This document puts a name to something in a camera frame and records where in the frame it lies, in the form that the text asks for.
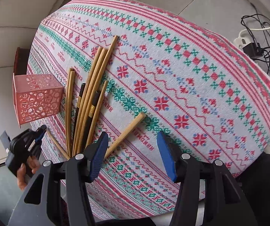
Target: black chopstick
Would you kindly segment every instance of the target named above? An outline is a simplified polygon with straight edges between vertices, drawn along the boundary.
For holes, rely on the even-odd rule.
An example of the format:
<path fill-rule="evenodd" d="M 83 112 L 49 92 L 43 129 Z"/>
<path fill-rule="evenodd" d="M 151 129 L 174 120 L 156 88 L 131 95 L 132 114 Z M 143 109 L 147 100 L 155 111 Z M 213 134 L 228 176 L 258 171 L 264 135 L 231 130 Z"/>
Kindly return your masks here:
<path fill-rule="evenodd" d="M 82 96 L 83 96 L 83 92 L 84 92 L 84 89 L 85 89 L 85 85 L 86 85 L 86 83 L 82 83 L 82 85 L 80 87 L 79 97 L 77 98 L 77 109 L 75 111 L 75 119 L 74 119 L 74 124 L 73 124 L 73 137 L 72 137 L 72 140 L 74 140 L 75 127 L 77 125 L 77 116 L 78 116 L 78 112 L 80 110 L 80 102 L 82 100 Z"/>
<path fill-rule="evenodd" d="M 88 139 L 88 135 L 89 135 L 93 115 L 94 115 L 94 112 L 95 112 L 95 107 L 97 106 L 97 102 L 98 102 L 100 93 L 101 93 L 100 91 L 96 91 L 94 96 L 93 96 L 93 100 L 92 100 L 92 104 L 91 104 L 91 107 L 90 107 L 88 119 L 86 121 L 85 129 L 84 129 L 81 152 L 86 147 L 86 143 L 87 143 L 87 139 Z"/>

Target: patterned tablecloth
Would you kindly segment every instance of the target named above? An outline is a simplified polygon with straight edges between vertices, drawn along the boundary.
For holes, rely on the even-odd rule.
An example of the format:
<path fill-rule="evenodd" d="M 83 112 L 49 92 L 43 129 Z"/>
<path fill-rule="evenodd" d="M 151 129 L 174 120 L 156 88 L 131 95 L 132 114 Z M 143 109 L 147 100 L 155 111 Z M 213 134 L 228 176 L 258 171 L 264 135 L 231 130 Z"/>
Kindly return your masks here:
<path fill-rule="evenodd" d="M 102 82 L 109 81 L 95 130 L 114 141 L 141 111 L 147 117 L 104 162 L 88 184 L 93 213 L 102 219 L 140 218 L 174 210 L 178 184 L 167 177 L 156 135 L 198 160 L 221 159 L 234 176 L 270 142 L 270 78 L 224 37 L 133 0 L 72 0 L 40 24 L 30 74 L 52 73 L 66 87 L 74 67 L 76 99 L 99 46 L 120 39 Z M 46 124 L 65 148 L 64 101 Z M 43 152 L 64 158 L 50 138 Z"/>

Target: pink decorative box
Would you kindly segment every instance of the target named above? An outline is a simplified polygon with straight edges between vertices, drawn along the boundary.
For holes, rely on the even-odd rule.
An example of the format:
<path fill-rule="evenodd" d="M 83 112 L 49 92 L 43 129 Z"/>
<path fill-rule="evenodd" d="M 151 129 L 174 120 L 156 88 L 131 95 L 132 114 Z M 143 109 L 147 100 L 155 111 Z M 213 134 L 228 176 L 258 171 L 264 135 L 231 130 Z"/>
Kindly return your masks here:
<path fill-rule="evenodd" d="M 59 113 L 63 86 L 52 74 L 13 75 L 13 99 L 18 124 Z"/>

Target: human hand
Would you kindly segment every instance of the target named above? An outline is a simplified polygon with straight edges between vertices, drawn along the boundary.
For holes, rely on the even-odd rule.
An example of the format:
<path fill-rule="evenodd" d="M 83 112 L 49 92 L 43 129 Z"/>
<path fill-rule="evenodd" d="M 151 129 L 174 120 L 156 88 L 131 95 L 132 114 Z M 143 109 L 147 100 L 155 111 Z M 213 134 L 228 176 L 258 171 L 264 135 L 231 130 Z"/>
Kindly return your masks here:
<path fill-rule="evenodd" d="M 40 162 L 37 160 L 35 156 L 29 156 L 27 159 L 27 164 L 31 168 L 32 174 L 35 174 L 36 171 L 40 167 Z M 26 175 L 26 166 L 24 163 L 21 164 L 21 167 L 17 170 L 17 184 L 19 189 L 24 190 L 27 186 L 25 182 L 25 175 Z"/>

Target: chopstick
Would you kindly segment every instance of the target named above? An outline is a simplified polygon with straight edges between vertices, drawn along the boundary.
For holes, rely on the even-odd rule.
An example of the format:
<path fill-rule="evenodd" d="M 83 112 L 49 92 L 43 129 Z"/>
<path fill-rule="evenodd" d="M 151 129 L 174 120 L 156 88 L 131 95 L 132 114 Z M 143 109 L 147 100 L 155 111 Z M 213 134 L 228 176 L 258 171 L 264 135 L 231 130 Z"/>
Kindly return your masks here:
<path fill-rule="evenodd" d="M 68 69 L 67 72 L 67 83 L 66 83 L 66 95 L 65 95 L 65 137 L 66 137 L 66 149 L 68 152 L 68 142 L 67 142 L 67 103 L 68 103 L 68 88 L 69 88 L 69 79 L 70 79 L 70 73 L 71 73 L 72 68 Z"/>
<path fill-rule="evenodd" d="M 83 135 L 83 141 L 82 141 L 82 147 L 80 149 L 80 152 L 82 152 L 83 151 L 83 148 L 86 147 L 89 130 L 90 130 L 90 127 L 91 127 L 93 115 L 95 113 L 95 108 L 96 108 L 96 105 L 98 103 L 98 99 L 100 97 L 100 94 L 101 94 L 100 91 L 96 91 L 95 94 L 94 94 L 94 97 L 93 97 L 93 100 L 92 100 L 92 105 L 90 107 L 89 116 L 88 116 L 88 119 L 87 119 L 86 125 L 85 125 L 85 130 L 84 130 L 84 135 Z"/>
<path fill-rule="evenodd" d="M 75 71 L 70 72 L 69 85 L 68 85 L 68 100 L 67 100 L 67 119 L 66 119 L 66 145 L 68 147 L 68 155 L 72 155 L 72 145 L 71 145 L 71 104 L 73 95 L 73 85 L 74 85 Z"/>
<path fill-rule="evenodd" d="M 96 78 L 98 76 L 99 70 L 100 70 L 100 68 L 102 66 L 102 63 L 103 63 L 103 60 L 104 60 L 104 57 L 105 57 L 106 53 L 107 53 L 107 49 L 103 48 L 102 51 L 101 51 L 101 54 L 100 54 L 100 56 L 98 58 L 98 61 L 96 63 L 95 69 L 93 71 L 91 81 L 89 83 L 88 91 L 86 93 L 84 104 L 83 104 L 82 109 L 81 109 L 79 127 L 77 129 L 77 134 L 75 135 L 73 156 L 75 156 L 77 154 L 77 150 L 79 150 L 78 147 L 81 145 L 81 142 L 83 140 L 83 132 L 84 132 L 84 129 L 85 129 L 85 124 L 86 124 L 86 119 L 87 119 L 87 118 L 85 118 L 85 113 L 86 113 L 87 106 L 88 105 L 91 106 L 91 102 L 89 102 L 89 97 L 92 94 L 94 83 L 95 83 Z"/>
<path fill-rule="evenodd" d="M 140 112 L 135 119 L 127 126 L 127 128 L 121 133 L 121 135 L 112 143 L 112 145 L 107 149 L 104 156 L 106 159 L 117 147 L 118 145 L 134 130 L 134 128 L 146 117 L 146 114 Z"/>
<path fill-rule="evenodd" d="M 92 93 L 91 93 L 90 98 L 89 98 L 89 104 L 88 104 L 86 112 L 84 114 L 83 125 L 82 125 L 82 128 L 81 128 L 80 138 L 79 138 L 79 141 L 78 141 L 79 143 L 77 144 L 77 152 L 78 153 L 80 152 L 80 148 L 81 148 L 81 145 L 82 145 L 81 142 L 83 140 L 83 133 L 84 133 L 85 125 L 86 125 L 86 120 L 87 120 L 88 115 L 89 115 L 89 111 L 90 111 L 90 107 L 91 107 L 91 103 L 92 103 L 94 93 L 98 90 L 101 78 L 102 78 L 102 76 L 104 74 L 104 70 L 106 69 L 108 61 L 109 61 L 109 59 L 110 59 L 110 57 L 112 55 L 112 52 L 113 52 L 113 49 L 114 49 L 114 46 L 116 44 L 117 39 L 118 39 L 118 36 L 117 35 L 114 36 L 113 41 L 111 43 L 111 46 L 110 46 L 109 50 L 107 51 L 107 54 L 106 54 L 106 56 L 104 58 L 104 61 L 103 61 L 102 65 L 101 65 L 101 68 L 100 68 L 100 70 L 98 72 L 96 81 L 94 82 L 93 90 L 92 90 Z"/>
<path fill-rule="evenodd" d="M 86 83 L 82 83 L 81 87 L 80 87 L 80 93 L 79 93 L 79 97 L 77 98 L 77 107 L 75 110 L 75 118 L 74 118 L 74 124 L 73 124 L 73 135 L 72 135 L 72 142 L 74 140 L 74 134 L 75 134 L 75 128 L 77 126 L 77 116 L 80 110 L 80 103 L 82 101 L 82 96 L 84 93 L 84 89 L 85 89 Z"/>
<path fill-rule="evenodd" d="M 92 79 L 92 75 L 93 75 L 94 69 L 96 67 L 98 58 L 99 58 L 99 56 L 101 54 L 101 50 L 102 50 L 102 47 L 99 47 L 98 50 L 97 50 L 97 52 L 96 52 L 96 55 L 95 55 L 95 57 L 94 57 L 94 59 L 92 61 L 91 69 L 90 69 L 89 74 L 88 74 L 88 77 L 87 77 L 86 86 L 85 86 L 85 89 L 84 89 L 84 92 L 83 92 L 83 96 L 86 96 L 86 94 L 87 94 L 87 91 L 88 91 L 89 84 L 90 84 L 91 79 Z M 74 150 L 75 150 L 77 132 L 78 132 L 78 129 L 79 129 L 79 124 L 80 124 L 80 119 L 81 119 L 81 114 L 82 114 L 82 109 L 83 109 L 84 102 L 85 102 L 85 98 L 82 97 L 82 100 L 80 102 L 79 114 L 77 115 L 77 124 L 75 126 L 75 132 L 74 132 L 74 138 L 73 138 L 72 155 L 74 154 Z"/>
<path fill-rule="evenodd" d="M 65 136 L 66 136 L 66 148 L 67 148 L 68 155 L 70 152 L 70 147 L 69 147 L 70 143 L 68 142 L 68 117 L 69 117 L 69 115 L 68 115 L 68 97 L 69 97 L 68 92 L 69 92 L 69 86 L 70 86 L 71 72 L 74 72 L 73 68 L 68 69 L 67 84 L 66 84 L 66 96 L 65 96 Z"/>
<path fill-rule="evenodd" d="M 92 118 L 92 122 L 91 122 L 91 126 L 90 126 L 90 131 L 89 131 L 88 138 L 87 138 L 86 147 L 89 144 L 91 144 L 92 137 L 93 137 L 94 130 L 95 130 L 95 126 L 96 126 L 96 122 L 97 122 L 97 118 L 99 116 L 99 112 L 100 112 L 100 109 L 101 109 L 101 106 L 102 106 L 102 102 L 104 100 L 104 94 L 106 92 L 107 86 L 108 86 L 108 81 L 106 80 L 104 82 L 104 85 L 102 87 L 101 93 L 99 95 L 99 99 L 98 99 L 98 102 L 97 102 L 97 105 L 96 105 L 96 108 L 95 108 L 95 112 L 94 112 L 94 115 L 93 115 L 93 118 Z"/>
<path fill-rule="evenodd" d="M 67 159 L 69 160 L 70 157 L 69 155 L 67 155 L 67 153 L 65 152 L 65 150 L 63 150 L 63 148 L 60 146 L 60 144 L 58 143 L 58 141 L 54 138 L 54 136 L 51 134 L 51 132 L 49 131 L 49 129 L 47 129 L 47 133 L 50 137 L 50 139 L 54 142 L 54 144 L 57 146 L 57 148 L 59 149 L 59 151 L 61 152 L 61 154 Z"/>

